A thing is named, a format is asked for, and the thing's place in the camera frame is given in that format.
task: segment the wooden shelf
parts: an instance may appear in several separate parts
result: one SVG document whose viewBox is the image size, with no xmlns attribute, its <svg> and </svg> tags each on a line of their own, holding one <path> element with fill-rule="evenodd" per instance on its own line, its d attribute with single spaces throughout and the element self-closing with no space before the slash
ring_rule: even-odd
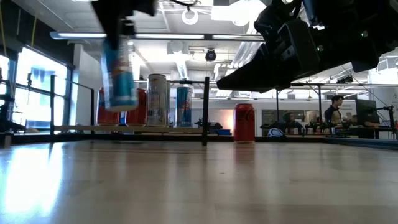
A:
<svg viewBox="0 0 398 224">
<path fill-rule="evenodd" d="M 136 131 L 142 133 L 202 133 L 202 128 L 163 128 L 163 127 L 125 127 L 125 126 L 56 126 L 56 131 Z"/>
</svg>

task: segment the red can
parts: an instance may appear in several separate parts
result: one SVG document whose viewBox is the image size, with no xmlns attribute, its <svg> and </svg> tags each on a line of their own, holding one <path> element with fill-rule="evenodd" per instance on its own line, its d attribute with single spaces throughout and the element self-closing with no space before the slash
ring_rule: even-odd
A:
<svg viewBox="0 0 398 224">
<path fill-rule="evenodd" d="M 234 141 L 254 142 L 256 123 L 252 104 L 241 103 L 234 110 Z"/>
<path fill-rule="evenodd" d="M 97 124 L 118 125 L 119 123 L 120 123 L 120 113 L 111 112 L 105 109 L 105 92 L 104 88 L 101 88 L 98 92 Z"/>
<path fill-rule="evenodd" d="M 137 108 L 126 113 L 126 124 L 129 126 L 145 126 L 147 123 L 147 93 L 141 88 L 137 89 L 137 92 Z"/>
</svg>

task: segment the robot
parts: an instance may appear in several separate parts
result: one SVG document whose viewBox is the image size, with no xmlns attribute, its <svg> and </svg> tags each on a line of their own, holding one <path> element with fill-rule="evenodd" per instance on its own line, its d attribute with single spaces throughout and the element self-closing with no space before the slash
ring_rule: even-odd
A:
<svg viewBox="0 0 398 224">
<path fill-rule="evenodd" d="M 171 1 L 187 7 L 197 2 Z M 91 3 L 113 49 L 126 16 L 134 10 L 156 12 L 156 0 Z M 301 10 L 309 24 L 299 18 Z M 217 81 L 219 89 L 283 90 L 294 80 L 349 62 L 355 72 L 375 68 L 382 54 L 398 47 L 398 0 L 272 0 L 254 27 L 264 43 L 249 63 Z"/>
</svg>

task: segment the security camera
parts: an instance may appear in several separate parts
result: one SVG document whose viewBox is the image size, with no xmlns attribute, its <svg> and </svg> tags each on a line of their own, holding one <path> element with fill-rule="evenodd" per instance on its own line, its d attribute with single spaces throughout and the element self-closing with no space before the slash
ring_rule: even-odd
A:
<svg viewBox="0 0 398 224">
<path fill-rule="evenodd" d="M 216 60 L 216 57 L 217 57 L 217 55 L 216 55 L 216 52 L 214 51 L 214 49 L 207 50 L 206 57 L 205 57 L 206 61 L 212 62 L 212 61 Z"/>
</svg>

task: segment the blue can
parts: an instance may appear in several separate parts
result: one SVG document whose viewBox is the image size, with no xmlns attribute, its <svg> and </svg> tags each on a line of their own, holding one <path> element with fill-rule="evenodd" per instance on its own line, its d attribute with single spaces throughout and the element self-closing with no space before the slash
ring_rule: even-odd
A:
<svg viewBox="0 0 398 224">
<path fill-rule="evenodd" d="M 110 111 L 130 111 L 137 107 L 137 93 L 129 58 L 127 36 L 121 35 L 119 49 L 103 43 L 101 59 L 105 91 L 105 108 Z"/>
<path fill-rule="evenodd" d="M 177 127 L 192 127 L 192 90 L 189 87 L 178 87 L 175 99 L 175 124 Z"/>
</svg>

